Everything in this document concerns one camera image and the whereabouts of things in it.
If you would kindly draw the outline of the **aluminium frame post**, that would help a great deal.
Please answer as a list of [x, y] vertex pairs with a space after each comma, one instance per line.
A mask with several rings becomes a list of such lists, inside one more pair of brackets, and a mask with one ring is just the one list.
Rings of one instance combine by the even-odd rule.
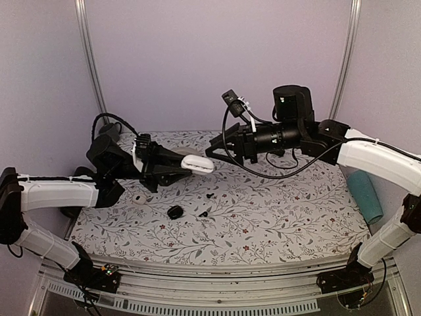
[[330, 107], [330, 111], [328, 115], [329, 119], [335, 120], [339, 113], [341, 100], [343, 98], [343, 94], [344, 94], [345, 86], [347, 82], [347, 77], [348, 77], [349, 69], [351, 66], [353, 51], [354, 51], [355, 43], [357, 40], [361, 7], [362, 7], [361, 0], [351, 1], [347, 34], [345, 38], [345, 47], [342, 54], [339, 74], [338, 74], [337, 83], [335, 86], [334, 96], [332, 100], [332, 105]]
[[82, 47], [83, 47], [85, 58], [86, 58], [87, 69], [89, 72], [91, 85], [93, 87], [95, 100], [97, 102], [99, 112], [106, 113], [107, 107], [105, 105], [105, 99], [103, 96], [103, 91], [101, 89], [101, 83], [100, 83], [99, 74], [96, 67], [95, 56], [93, 52], [93, 45], [91, 42], [91, 36], [89, 32], [86, 1], [75, 0], [74, 3], [75, 3], [75, 8], [76, 8], [76, 18], [77, 18], [78, 27], [80, 30]]

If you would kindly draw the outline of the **grey mug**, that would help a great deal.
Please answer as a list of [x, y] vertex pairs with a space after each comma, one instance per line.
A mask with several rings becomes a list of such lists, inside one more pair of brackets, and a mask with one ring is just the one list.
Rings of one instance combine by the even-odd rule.
[[120, 139], [121, 131], [122, 125], [119, 122], [110, 122], [99, 129], [99, 135], [107, 135], [114, 142], [118, 142]]

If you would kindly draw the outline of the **black open earbud case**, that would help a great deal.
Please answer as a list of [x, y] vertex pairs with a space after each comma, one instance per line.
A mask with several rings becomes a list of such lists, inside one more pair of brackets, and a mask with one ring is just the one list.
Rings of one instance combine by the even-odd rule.
[[168, 211], [167, 215], [171, 220], [179, 219], [184, 214], [184, 210], [181, 206], [172, 206]]

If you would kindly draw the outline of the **aluminium front rail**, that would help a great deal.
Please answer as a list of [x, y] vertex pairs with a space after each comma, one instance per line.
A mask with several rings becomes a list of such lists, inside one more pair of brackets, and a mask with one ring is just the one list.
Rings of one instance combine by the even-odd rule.
[[96, 266], [117, 265], [114, 294], [94, 291], [88, 302], [44, 261], [37, 276], [30, 315], [412, 315], [392, 257], [373, 270], [365, 304], [356, 307], [363, 286], [324, 293], [320, 273], [343, 268], [343, 255], [261, 265], [181, 265], [95, 256]]

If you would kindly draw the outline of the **white earbud case small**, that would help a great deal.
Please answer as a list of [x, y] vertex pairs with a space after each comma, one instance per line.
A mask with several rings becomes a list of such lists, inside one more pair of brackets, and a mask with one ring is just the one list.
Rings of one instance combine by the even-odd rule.
[[144, 195], [135, 195], [133, 197], [133, 202], [138, 205], [144, 205], [147, 201], [147, 198]]

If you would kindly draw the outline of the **black closed earbud case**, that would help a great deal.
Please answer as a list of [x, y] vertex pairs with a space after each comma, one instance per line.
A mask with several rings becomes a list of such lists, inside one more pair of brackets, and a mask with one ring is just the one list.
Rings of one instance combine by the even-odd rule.
[[285, 151], [284, 150], [277, 150], [274, 152], [274, 155], [277, 155], [278, 157], [283, 157], [285, 155]]

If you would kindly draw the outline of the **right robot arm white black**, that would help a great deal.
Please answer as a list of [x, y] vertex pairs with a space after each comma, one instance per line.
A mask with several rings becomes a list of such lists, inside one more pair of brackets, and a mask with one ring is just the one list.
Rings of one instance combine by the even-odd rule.
[[242, 167], [246, 159], [256, 163], [260, 153], [300, 149], [313, 161], [365, 171], [408, 192], [397, 214], [353, 249], [340, 281], [354, 287], [380, 259], [420, 233], [420, 156], [369, 138], [347, 124], [315, 121], [307, 87], [280, 86], [273, 96], [274, 122], [252, 115], [244, 124], [223, 127], [210, 141], [207, 157]]

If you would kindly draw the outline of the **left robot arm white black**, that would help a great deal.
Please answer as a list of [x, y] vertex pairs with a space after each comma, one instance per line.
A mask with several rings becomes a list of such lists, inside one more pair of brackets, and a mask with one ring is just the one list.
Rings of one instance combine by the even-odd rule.
[[195, 173], [194, 155], [181, 155], [138, 136], [130, 151], [98, 136], [87, 151], [95, 172], [74, 176], [29, 176], [7, 167], [1, 173], [1, 244], [16, 245], [59, 264], [84, 286], [98, 279], [84, 248], [32, 222], [27, 212], [43, 208], [111, 207], [124, 193], [120, 180], [137, 180], [150, 192]]

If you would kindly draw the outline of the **grey swirl ceramic plate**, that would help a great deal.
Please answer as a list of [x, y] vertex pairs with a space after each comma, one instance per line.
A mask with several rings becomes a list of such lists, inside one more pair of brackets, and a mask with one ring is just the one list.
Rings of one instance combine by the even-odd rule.
[[173, 152], [180, 155], [194, 155], [195, 151], [188, 147], [175, 147], [172, 149]]

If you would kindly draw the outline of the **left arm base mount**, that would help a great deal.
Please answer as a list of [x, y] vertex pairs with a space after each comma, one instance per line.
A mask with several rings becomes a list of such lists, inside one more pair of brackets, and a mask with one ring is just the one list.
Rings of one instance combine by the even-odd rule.
[[100, 268], [93, 265], [77, 264], [74, 268], [65, 270], [63, 279], [80, 288], [115, 294], [122, 276], [118, 270], [119, 266], [111, 264], [105, 264]]

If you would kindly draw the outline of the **teal cup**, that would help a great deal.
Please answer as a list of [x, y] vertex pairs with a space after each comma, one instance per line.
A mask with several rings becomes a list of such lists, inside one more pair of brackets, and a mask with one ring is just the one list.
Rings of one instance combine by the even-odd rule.
[[347, 177], [347, 187], [367, 224], [378, 222], [384, 215], [377, 193], [369, 175], [355, 171]]

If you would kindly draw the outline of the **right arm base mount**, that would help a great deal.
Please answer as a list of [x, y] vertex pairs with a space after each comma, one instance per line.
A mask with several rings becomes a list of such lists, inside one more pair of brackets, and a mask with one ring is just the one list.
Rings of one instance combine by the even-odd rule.
[[366, 300], [373, 281], [371, 272], [360, 275], [343, 268], [318, 274], [316, 285], [323, 294], [336, 292], [337, 300], [344, 308], [357, 309]]

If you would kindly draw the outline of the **white oval earbud case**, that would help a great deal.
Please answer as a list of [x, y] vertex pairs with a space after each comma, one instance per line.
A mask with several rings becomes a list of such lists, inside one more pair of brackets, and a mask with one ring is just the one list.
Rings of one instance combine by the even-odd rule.
[[193, 174], [210, 174], [214, 171], [214, 163], [205, 157], [186, 155], [181, 162], [183, 169], [190, 170]]

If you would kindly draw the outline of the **right aluminium frame post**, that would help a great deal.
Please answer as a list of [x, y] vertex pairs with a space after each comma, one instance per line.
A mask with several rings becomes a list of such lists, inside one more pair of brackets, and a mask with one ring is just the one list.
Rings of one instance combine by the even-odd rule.
[[345, 47], [342, 54], [339, 74], [338, 74], [337, 83], [335, 86], [334, 96], [332, 100], [332, 105], [330, 107], [330, 111], [328, 115], [329, 119], [335, 120], [339, 113], [341, 100], [343, 98], [343, 94], [344, 94], [345, 86], [347, 82], [347, 77], [348, 77], [349, 69], [351, 66], [353, 51], [354, 51], [355, 43], [357, 40], [361, 7], [362, 7], [361, 0], [351, 1], [347, 34], [345, 38]]

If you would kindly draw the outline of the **left aluminium frame post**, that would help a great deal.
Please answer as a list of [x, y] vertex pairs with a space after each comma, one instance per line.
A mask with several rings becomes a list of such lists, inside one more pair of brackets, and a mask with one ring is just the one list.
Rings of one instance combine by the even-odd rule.
[[78, 27], [80, 30], [82, 47], [83, 47], [85, 58], [86, 58], [87, 69], [89, 72], [91, 85], [93, 87], [95, 100], [97, 102], [99, 112], [106, 113], [107, 107], [105, 105], [105, 99], [103, 96], [103, 91], [101, 89], [101, 83], [100, 83], [99, 74], [96, 67], [95, 56], [93, 52], [93, 45], [91, 42], [91, 36], [89, 32], [86, 1], [75, 0], [74, 3], [75, 3], [75, 8], [76, 8], [76, 18], [77, 18]]

